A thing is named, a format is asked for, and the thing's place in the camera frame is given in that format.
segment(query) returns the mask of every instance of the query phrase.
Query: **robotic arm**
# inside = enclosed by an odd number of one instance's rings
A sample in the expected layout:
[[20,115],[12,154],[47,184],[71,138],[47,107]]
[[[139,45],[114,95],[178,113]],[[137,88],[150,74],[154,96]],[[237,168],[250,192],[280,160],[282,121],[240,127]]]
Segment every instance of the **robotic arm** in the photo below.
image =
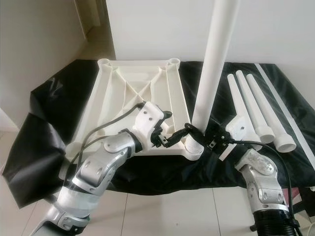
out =
[[171,115],[153,103],[146,102],[131,130],[125,129],[117,135],[104,138],[100,148],[83,162],[72,180],[62,187],[58,199],[32,235],[82,233],[116,170],[127,159],[152,146],[170,147],[188,133],[202,145],[220,154],[221,160],[228,156],[228,161],[235,163],[235,168],[242,173],[255,219],[252,229],[257,230],[259,236],[295,235],[294,222],[284,204],[282,189],[277,181],[278,169],[275,163],[251,147],[231,142],[241,140],[244,135],[243,118],[236,116],[227,125],[218,126],[210,141],[206,141],[203,134],[190,124],[185,124],[185,129],[175,132],[168,139],[162,136],[160,126]]

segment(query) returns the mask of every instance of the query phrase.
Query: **black cloth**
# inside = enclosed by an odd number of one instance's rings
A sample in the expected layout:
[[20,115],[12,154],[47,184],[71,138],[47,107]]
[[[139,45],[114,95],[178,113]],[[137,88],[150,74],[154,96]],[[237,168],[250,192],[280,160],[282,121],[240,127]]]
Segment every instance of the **black cloth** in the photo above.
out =
[[[261,65],[297,122],[312,151],[315,151],[315,111],[274,64]],[[202,62],[181,62],[179,73],[189,116],[192,118]],[[315,171],[254,64],[225,63],[206,136],[213,122],[235,115],[226,76],[242,70],[256,78],[297,148],[282,153],[292,186],[315,186]],[[71,142],[80,116],[89,99],[98,66],[94,60],[76,60],[31,92],[30,114],[25,120],[3,171],[20,207],[56,192],[62,186],[58,174],[64,161],[65,145]],[[277,158],[262,149],[278,166],[278,180],[286,187],[283,167]],[[157,195],[181,189],[245,187],[245,182],[227,158],[218,160],[205,150],[197,161],[182,156],[135,156],[121,166],[109,189],[142,195]]]

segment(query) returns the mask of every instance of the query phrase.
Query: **white rod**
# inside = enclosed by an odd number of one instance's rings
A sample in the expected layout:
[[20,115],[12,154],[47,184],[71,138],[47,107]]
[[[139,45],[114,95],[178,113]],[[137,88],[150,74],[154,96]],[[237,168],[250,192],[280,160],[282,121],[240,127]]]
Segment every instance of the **white rod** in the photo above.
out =
[[[216,0],[207,48],[202,67],[192,124],[205,132],[217,93],[228,45],[231,40],[240,0]],[[185,143],[187,151],[202,153],[203,148],[191,136]]]
[[255,133],[260,137],[260,140],[263,143],[271,143],[275,139],[275,134],[267,125],[265,118],[256,103],[254,95],[246,82],[243,72],[241,70],[236,71],[236,77],[239,82],[252,125],[254,126]]
[[267,98],[261,91],[253,75],[249,74],[246,76],[247,82],[252,89],[252,93],[262,111],[267,124],[272,128],[275,133],[274,145],[278,152],[290,152],[296,148],[296,144],[293,138],[288,135],[278,119],[276,113],[269,104]]
[[[234,75],[229,74],[227,76],[227,80],[228,80],[228,85],[230,86],[236,114],[239,116],[243,116],[245,118],[246,135],[245,135],[243,140],[260,142],[260,138],[255,133],[255,130],[254,130],[254,127],[252,125],[252,121],[250,119],[250,116],[247,112],[245,103],[244,103],[242,96],[241,96],[241,93],[237,87]],[[261,146],[256,145],[256,146],[254,146],[254,148],[256,150],[260,150]]]

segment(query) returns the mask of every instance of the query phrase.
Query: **white wall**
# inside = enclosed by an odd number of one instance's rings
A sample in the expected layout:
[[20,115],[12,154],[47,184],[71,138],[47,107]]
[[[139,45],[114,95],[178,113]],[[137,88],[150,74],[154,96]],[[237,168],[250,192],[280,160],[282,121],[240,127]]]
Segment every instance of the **white wall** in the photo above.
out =
[[73,0],[1,0],[0,107],[20,126],[30,91],[84,45]]
[[[120,59],[203,60],[213,0],[107,0]],[[315,108],[315,1],[241,0],[227,61],[276,63]]]

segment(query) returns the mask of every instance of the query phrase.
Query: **white pipe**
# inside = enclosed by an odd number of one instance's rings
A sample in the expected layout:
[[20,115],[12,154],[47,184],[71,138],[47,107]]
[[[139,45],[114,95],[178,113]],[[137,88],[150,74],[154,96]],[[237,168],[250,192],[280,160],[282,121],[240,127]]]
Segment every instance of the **white pipe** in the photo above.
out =
[[275,134],[267,125],[265,118],[255,101],[254,95],[246,82],[243,72],[241,70],[236,71],[236,77],[238,79],[252,125],[254,126],[255,133],[260,137],[260,140],[264,144],[271,143],[275,139]]
[[[245,106],[244,101],[242,99],[241,93],[237,87],[234,75],[229,74],[227,76],[227,80],[228,80],[228,85],[230,86],[236,114],[239,116],[243,116],[245,118],[246,135],[245,135],[243,140],[260,142],[260,138],[255,133],[254,127],[252,125],[252,121],[250,119],[250,116],[248,115],[248,112],[246,110],[246,106]],[[258,145],[253,145],[253,147],[256,150],[261,149],[261,146],[258,146]]]
[[254,79],[253,75],[249,74],[246,76],[249,86],[252,89],[252,92],[255,96],[255,99],[261,109],[267,124],[272,128],[275,133],[274,145],[278,152],[290,152],[296,148],[296,144],[293,138],[288,135],[282,126],[280,120],[278,119],[276,113],[272,109],[271,105],[269,104],[267,98],[261,91],[260,87],[258,86],[256,80]]
[[[205,132],[216,97],[228,45],[231,40],[240,0],[216,0],[207,48],[202,67],[192,124]],[[203,146],[191,136],[185,142],[187,151],[195,154],[196,160],[203,152]]]

